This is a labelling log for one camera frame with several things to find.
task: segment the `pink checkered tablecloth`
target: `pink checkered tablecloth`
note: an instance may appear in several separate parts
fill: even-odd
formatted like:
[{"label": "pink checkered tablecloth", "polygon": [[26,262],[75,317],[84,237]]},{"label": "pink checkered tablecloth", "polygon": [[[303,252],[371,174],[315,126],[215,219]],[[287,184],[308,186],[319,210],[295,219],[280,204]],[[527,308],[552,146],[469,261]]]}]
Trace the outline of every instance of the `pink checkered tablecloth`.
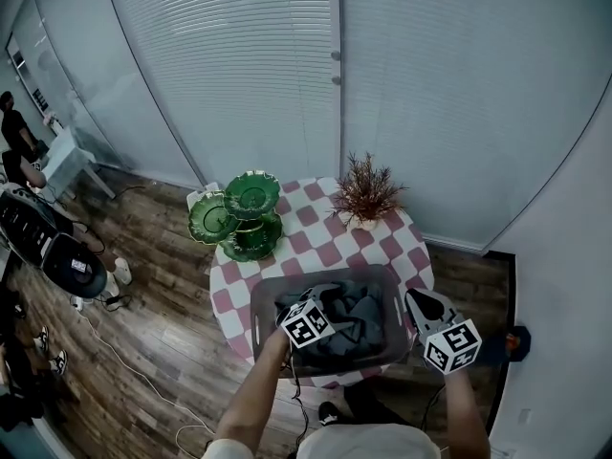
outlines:
[{"label": "pink checkered tablecloth", "polygon": [[[427,248],[410,217],[394,212],[372,231],[347,229],[338,217],[331,217],[337,190],[333,178],[283,185],[276,212],[282,218],[284,236],[268,258],[237,263],[217,247],[210,270],[212,308],[229,345],[251,364],[251,290],[262,278],[383,264],[395,275],[401,295],[411,287],[433,288]],[[385,368],[300,379],[300,383],[347,385],[380,374]]]}]

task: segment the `electronic equipment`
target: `electronic equipment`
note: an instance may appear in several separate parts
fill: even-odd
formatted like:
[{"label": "electronic equipment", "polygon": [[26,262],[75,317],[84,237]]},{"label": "electronic equipment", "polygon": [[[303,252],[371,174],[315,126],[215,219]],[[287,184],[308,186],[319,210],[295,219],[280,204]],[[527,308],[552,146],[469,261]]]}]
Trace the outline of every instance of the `electronic equipment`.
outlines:
[{"label": "electronic equipment", "polygon": [[18,184],[0,194],[0,230],[11,249],[56,286],[86,299],[106,287],[106,269],[83,244],[55,226],[53,208]]}]

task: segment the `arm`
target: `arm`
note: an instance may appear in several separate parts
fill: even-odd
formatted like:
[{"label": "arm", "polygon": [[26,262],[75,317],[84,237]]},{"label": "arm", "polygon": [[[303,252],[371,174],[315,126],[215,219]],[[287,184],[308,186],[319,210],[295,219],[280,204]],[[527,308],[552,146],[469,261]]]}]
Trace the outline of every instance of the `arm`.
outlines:
[{"label": "arm", "polygon": [[253,454],[257,452],[270,418],[280,367],[288,348],[289,339],[282,329],[266,340],[255,366],[221,418],[215,440],[233,439],[247,446]]},{"label": "arm", "polygon": [[32,142],[32,138],[30,138],[30,132],[25,127],[22,127],[19,129],[19,135],[23,138],[23,141],[28,144],[30,150],[34,151],[34,143]]},{"label": "arm", "polygon": [[487,431],[465,369],[445,376],[450,459],[490,459]]},{"label": "arm", "polygon": [[4,343],[0,345],[0,384],[8,386],[11,380],[9,379],[9,370],[7,369],[7,363],[4,360],[4,357],[7,355],[7,349],[4,346]]},{"label": "arm", "polygon": [[26,180],[35,187],[42,188],[47,184],[47,178],[45,174],[36,170],[31,166],[28,161],[21,157],[21,163],[19,164],[21,172],[26,176]]}]

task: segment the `wooden floor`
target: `wooden floor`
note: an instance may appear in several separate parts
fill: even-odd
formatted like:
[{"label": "wooden floor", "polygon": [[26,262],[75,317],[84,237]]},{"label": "wooden floor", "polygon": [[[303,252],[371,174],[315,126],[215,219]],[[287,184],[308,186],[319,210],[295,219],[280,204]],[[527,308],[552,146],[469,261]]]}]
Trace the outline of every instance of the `wooden floor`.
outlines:
[{"label": "wooden floor", "polygon": [[[185,189],[103,169],[100,175],[116,192],[111,201],[86,178],[79,180],[68,210],[102,237],[106,249],[131,264],[134,282],[122,288],[133,296],[127,309],[108,313],[100,303],[83,314],[126,363],[146,375],[171,402],[188,406],[213,428],[249,365],[229,348],[208,297],[213,249],[193,242],[186,229]],[[436,289],[453,297],[472,317],[483,337],[503,328],[507,313],[508,267],[459,251],[429,247]],[[39,273],[22,265],[8,285],[19,290],[28,310],[26,325],[50,328],[52,352],[66,349],[68,370],[60,386],[59,409],[65,421],[55,428],[75,457],[186,457],[174,443],[180,426],[197,422],[164,403],[144,379],[125,369],[110,349],[97,341],[87,320],[69,297]],[[486,419],[497,386],[498,369],[470,371],[477,401]],[[421,422],[429,398],[442,378],[420,359],[395,364],[371,380],[379,398],[411,423]],[[279,384],[273,414],[258,457],[285,458],[303,428],[294,386]],[[318,427],[317,407],[330,400],[345,408],[341,389],[302,388],[311,431]],[[429,413],[428,429],[441,447],[445,439],[443,397]],[[182,432],[181,443],[200,457],[210,435],[202,428]]]}]

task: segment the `white flower pot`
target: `white flower pot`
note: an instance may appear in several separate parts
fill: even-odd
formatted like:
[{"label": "white flower pot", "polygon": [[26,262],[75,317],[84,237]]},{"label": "white flower pot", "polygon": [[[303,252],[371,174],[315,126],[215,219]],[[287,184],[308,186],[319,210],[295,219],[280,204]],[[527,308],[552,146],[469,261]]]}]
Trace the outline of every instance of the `white flower pot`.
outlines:
[{"label": "white flower pot", "polygon": [[379,224],[379,220],[378,219],[366,219],[364,221],[361,221],[357,218],[353,218],[351,219],[351,224],[350,224],[350,228],[352,230],[365,230],[365,231],[371,231],[373,230],[377,225]]}]

